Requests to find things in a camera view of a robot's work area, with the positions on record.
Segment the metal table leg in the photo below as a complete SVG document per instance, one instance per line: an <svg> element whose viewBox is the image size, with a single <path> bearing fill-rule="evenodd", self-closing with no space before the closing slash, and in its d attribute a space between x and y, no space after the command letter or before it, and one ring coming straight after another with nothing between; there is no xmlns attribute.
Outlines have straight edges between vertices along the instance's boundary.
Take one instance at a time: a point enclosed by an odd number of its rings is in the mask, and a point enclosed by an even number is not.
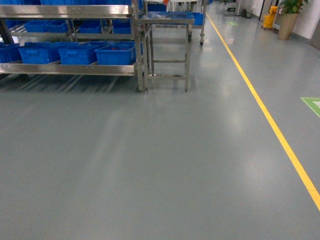
<svg viewBox="0 0 320 240"><path fill-rule="evenodd" d="M149 83L148 83L148 75L149 75L149 67L148 67L148 49L147 49L147 35L146 35L146 25L143 24L141 26L141 38L142 38L142 48L143 48L143 80L145 84L145 90L148 91Z"/></svg>
<svg viewBox="0 0 320 240"><path fill-rule="evenodd" d="M188 91L189 85L189 71L190 71L190 54L191 54L191 39L192 39L192 24L188 24L186 28L186 50L185 50L185 82L184 82L184 90Z"/></svg>
<svg viewBox="0 0 320 240"><path fill-rule="evenodd" d="M154 41L153 41L153 34L152 34L152 25L150 26L151 30L150 30L150 58L151 58L151 74L154 75L155 74L155 59L154 59Z"/></svg>
<svg viewBox="0 0 320 240"><path fill-rule="evenodd" d="M139 27L139 15L137 14L139 12L138 8L138 1L137 0L131 0L132 4L131 7L134 9L132 11L132 21L131 21L131 31L134 32L134 45L135 45L135 53L136 53L136 73L138 77L138 89L141 92L144 92L145 87L145 81L143 78L143 71L142 71L142 54L141 54L141 38L140 38L140 31L138 31Z"/></svg>
<svg viewBox="0 0 320 240"><path fill-rule="evenodd" d="M204 45L205 42L205 24L206 24L206 12L207 12L207 4L208 4L208 0L202 0L202 13L203 13L203 19L202 19L202 26L201 26L201 39L200 39L200 46L202 47Z"/></svg>

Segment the yellow floor line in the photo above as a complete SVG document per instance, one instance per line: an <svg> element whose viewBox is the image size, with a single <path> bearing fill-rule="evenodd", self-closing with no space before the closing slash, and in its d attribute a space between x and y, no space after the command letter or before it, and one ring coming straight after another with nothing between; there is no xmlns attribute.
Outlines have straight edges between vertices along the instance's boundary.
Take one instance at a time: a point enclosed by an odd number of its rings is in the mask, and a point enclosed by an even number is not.
<svg viewBox="0 0 320 240"><path fill-rule="evenodd" d="M297 173L299 174L302 182L304 183L306 189L308 190L310 196L312 197L315 205L317 206L318 210L320 211L320 195L319 192L317 191L316 187L314 186L314 184L312 183L311 179L309 178L308 174L306 173L304 167L301 165L300 161L298 160L297 156L295 155L294 151L291 149L289 143L287 142L287 140L285 139L284 135L282 134L282 132L280 131L279 127L277 126L275 120L273 119L273 117L271 116L270 112L268 111L268 109L266 108L265 104L262 102L261 98L259 97L258 93L256 92L254 86L251 84L249 78L247 77L247 75L245 74L244 70L242 69L242 67L240 66L239 62L237 61L237 59L235 58L235 56L233 55L233 53L231 52L230 48L228 47L226 41L224 40L224 38L222 37L222 35L220 34L220 32L218 31L217 27L215 26L214 22L212 21L212 19L210 18L210 16L206 13L206 16L208 17L208 19L210 20L214 30L216 31L216 33L218 34L219 38L221 39L225 49L227 50L227 52L229 53L230 57L232 58L234 64L236 65L236 67L238 68L241 76L243 77L245 83L247 84L247 86L249 87L252 95L254 96L256 102L258 103L259 107L261 108L263 114L265 115L266 119L268 120L270 126L272 127L275 135L277 136L277 138L279 139L283 149L285 150L286 154L288 155L288 157L290 158L295 170L297 171Z"/></svg>

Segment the metal shelving rack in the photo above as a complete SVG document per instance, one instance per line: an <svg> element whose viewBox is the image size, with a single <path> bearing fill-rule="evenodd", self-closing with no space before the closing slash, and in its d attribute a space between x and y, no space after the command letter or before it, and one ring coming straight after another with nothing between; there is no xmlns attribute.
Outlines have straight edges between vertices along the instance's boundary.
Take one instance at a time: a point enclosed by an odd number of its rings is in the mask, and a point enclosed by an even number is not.
<svg viewBox="0 0 320 240"><path fill-rule="evenodd" d="M13 43L12 33L5 19L131 19L131 34L76 34L84 39L130 39L135 42L136 62L133 65L61 65L59 61L52 64L23 64L21 62L0 63L0 74L57 74L57 75L103 75L135 76L139 91L144 91L143 60L141 54L141 37L139 26L139 8L137 0L131 5L0 5L0 34L6 44ZM25 33L25 36L54 37L57 33Z"/></svg>

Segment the white wall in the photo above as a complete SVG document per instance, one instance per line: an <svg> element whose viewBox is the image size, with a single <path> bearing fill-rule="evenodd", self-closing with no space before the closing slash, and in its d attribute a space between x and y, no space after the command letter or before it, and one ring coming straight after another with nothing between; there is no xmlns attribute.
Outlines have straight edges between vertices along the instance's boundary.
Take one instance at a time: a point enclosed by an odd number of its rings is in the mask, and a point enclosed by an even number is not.
<svg viewBox="0 0 320 240"><path fill-rule="evenodd" d="M320 0L310 0L309 4L305 4L302 8L293 32L311 39L320 19Z"/></svg>
<svg viewBox="0 0 320 240"><path fill-rule="evenodd" d="M253 1L253 5L252 5L252 7L254 8L253 15L256 15L258 17L260 16L260 12L261 12L263 3L264 3L264 0L254 0Z"/></svg>

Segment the blue plastic bin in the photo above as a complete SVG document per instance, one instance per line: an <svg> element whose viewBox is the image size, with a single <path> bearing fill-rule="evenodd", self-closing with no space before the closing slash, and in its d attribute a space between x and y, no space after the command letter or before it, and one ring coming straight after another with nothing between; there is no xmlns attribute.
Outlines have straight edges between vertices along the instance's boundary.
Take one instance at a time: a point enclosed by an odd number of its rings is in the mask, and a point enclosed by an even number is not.
<svg viewBox="0 0 320 240"><path fill-rule="evenodd" d="M41 0L42 5L91 5L92 0Z"/></svg>
<svg viewBox="0 0 320 240"><path fill-rule="evenodd" d="M131 24L128 20L115 19L112 21L114 34L131 34Z"/></svg>
<svg viewBox="0 0 320 240"><path fill-rule="evenodd" d="M30 33L45 33L48 31L47 24L50 21L48 20L34 20L29 21L26 24L24 24L24 27L27 32Z"/></svg>
<svg viewBox="0 0 320 240"><path fill-rule="evenodd" d="M97 61L96 49L109 44L108 42L89 42L78 46L59 49L61 64L89 65Z"/></svg>
<svg viewBox="0 0 320 240"><path fill-rule="evenodd" d="M134 47L134 51L133 51L133 58L134 58L134 61L136 61L136 45L135 45L135 42L134 41L118 41L116 42L117 44L129 44L130 46ZM143 46L142 46L142 42L140 43L140 48L141 48L141 54L143 54Z"/></svg>
<svg viewBox="0 0 320 240"><path fill-rule="evenodd" d="M24 64L48 64L60 59L58 49L75 46L76 42L34 43L19 48Z"/></svg>
<svg viewBox="0 0 320 240"><path fill-rule="evenodd" d="M40 0L0 0L0 5L40 5Z"/></svg>
<svg viewBox="0 0 320 240"><path fill-rule="evenodd" d="M21 60L18 44L0 45L0 63L11 63Z"/></svg>
<svg viewBox="0 0 320 240"><path fill-rule="evenodd" d="M131 34L131 27L127 26L117 26L113 27L114 34Z"/></svg>
<svg viewBox="0 0 320 240"><path fill-rule="evenodd" d="M54 20L46 25L49 33L66 33L68 31L68 25L66 21Z"/></svg>
<svg viewBox="0 0 320 240"><path fill-rule="evenodd" d="M112 5L113 0L92 0L93 5Z"/></svg>
<svg viewBox="0 0 320 240"><path fill-rule="evenodd" d="M198 13L198 12L193 12L193 17L194 17L194 25L197 26L202 26L203 20L204 20L204 14L203 13Z"/></svg>
<svg viewBox="0 0 320 240"><path fill-rule="evenodd" d="M81 34L100 34L101 24L99 20L89 20L85 21L79 28L79 33Z"/></svg>
<svg viewBox="0 0 320 240"><path fill-rule="evenodd" d="M167 6L165 4L148 4L148 12L166 12Z"/></svg>
<svg viewBox="0 0 320 240"><path fill-rule="evenodd" d="M99 65L131 65L136 61L134 50L130 44L114 43L95 52Z"/></svg>
<svg viewBox="0 0 320 240"><path fill-rule="evenodd" d="M5 23L9 29L17 25L17 21L14 20L5 20Z"/></svg>

